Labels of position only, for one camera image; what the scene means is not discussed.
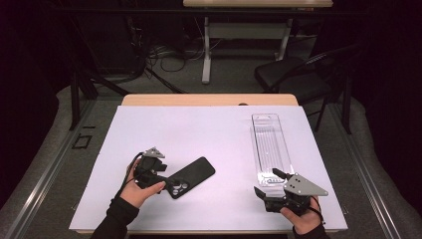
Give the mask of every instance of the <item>cable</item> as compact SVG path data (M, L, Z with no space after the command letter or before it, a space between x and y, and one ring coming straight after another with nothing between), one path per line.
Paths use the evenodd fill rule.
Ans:
M163 66L164 59L166 59L166 58L162 58L161 61L160 61L160 63L159 63L160 68L164 72L179 72L179 71L181 71L186 66L186 59L184 57L182 57L181 58L181 60L182 60L182 66L180 68L178 68L176 70L166 70L166 69L164 69L164 66Z
M316 198L314 198L313 196L312 196L312 198L316 201L316 204L317 204L317 207L319 208L319 211L318 210L316 210L316 209L314 209L313 207L308 207L308 209L310 210L310 211L312 211L312 212L314 212L314 213L316 213L318 216L319 216L319 219L320 219L320 223L322 223L322 224L325 224L325 222L323 221L323 217L322 217L322 210L320 209L320 205L319 205L319 202L317 201L317 199Z
M130 181L134 180L134 178L132 178L131 180L127 181L127 178L128 178L128 177L129 177L129 175L130 175L130 171L132 170L134 163L135 163L135 162L136 162L136 160L137 160L140 156L142 156L142 155L143 155L143 152L138 153L138 154L134 157L134 159L132 160L132 162L130 163L130 165L127 167L127 170L126 170L126 175L124 176L123 183L121 184L121 187L120 187L120 189L118 190L118 192L115 194L115 197L111 200L110 206L113 204L113 202L114 202L116 199L118 199L118 198L120 197L121 192L123 191L124 187L125 187L125 186L126 186L126 185L130 182Z
M168 89L170 89L173 93L178 93L178 94L187 94L187 92L178 89L177 87L175 87L174 85L172 85L171 83L165 81L164 79L162 79L161 77L159 77L156 73L154 73L151 69L146 68L146 70L148 72L150 72L153 76L155 76L159 81L161 81Z

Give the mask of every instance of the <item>dark background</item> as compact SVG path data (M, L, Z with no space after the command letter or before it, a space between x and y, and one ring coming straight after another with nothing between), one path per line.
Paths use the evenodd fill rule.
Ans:
M181 6L181 1L167 1L170 2L169 6ZM56 20L55 24L64 26L60 34L71 40L70 45L64 47L37 1L3 0L0 3L0 97L3 101L0 205L3 205L53 123L58 109L56 93L70 84L72 58L95 71L125 74L136 68L137 59L122 17L104 17L104 27L95 29L89 24L90 18L79 19L78 26L66 19ZM120 3L107 0L90 4L119 6ZM364 50L353 74L352 95L366 108L379 161L404 198L421 214L421 4L409 0L336 0L333 8L369 9L370 16L325 20L313 54L353 42L363 44ZM173 18L171 22L173 30L183 27L183 19ZM151 29L168 27L165 20L155 24ZM115 32L120 33L119 37L114 37ZM177 36L177 41L166 44L182 48L183 41ZM168 38L167 35L162 37L163 40ZM100 64L90 51L103 52L100 57L110 60Z

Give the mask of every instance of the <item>clear plastic box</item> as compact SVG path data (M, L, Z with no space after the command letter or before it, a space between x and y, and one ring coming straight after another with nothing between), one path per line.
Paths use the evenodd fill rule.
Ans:
M294 173L283 129L277 114L252 115L252 142L260 186L282 186L286 180L273 173L277 168Z

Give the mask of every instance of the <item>smartphone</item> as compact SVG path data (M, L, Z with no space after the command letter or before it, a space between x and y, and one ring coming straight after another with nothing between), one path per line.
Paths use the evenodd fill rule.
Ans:
M167 187L167 191L173 199L177 199L214 173L214 167L202 156L169 176L169 179L180 181L180 185Z

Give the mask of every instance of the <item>white table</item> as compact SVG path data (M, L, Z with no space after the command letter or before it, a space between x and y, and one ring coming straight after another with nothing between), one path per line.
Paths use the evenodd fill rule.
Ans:
M331 0L183 0L185 7L201 8L322 8L331 7ZM210 38L230 39L281 39L276 60L281 60L286 52L292 19L285 23L210 23L205 17L204 41L205 57L202 83L210 83L211 51Z
M173 101L178 96L182 101ZM307 117L292 95L168 95L128 97L117 109L81 199L71 230L92 233L106 216L132 158L156 146L165 153L171 175L200 156L216 173L197 187L172 199L166 191L149 198L128 225L131 234L285 233L291 223L279 213L265 211L254 193L258 185L252 149L251 115L278 114L296 172L328 191L320 198L327 231L345 230L343 214L329 181Z

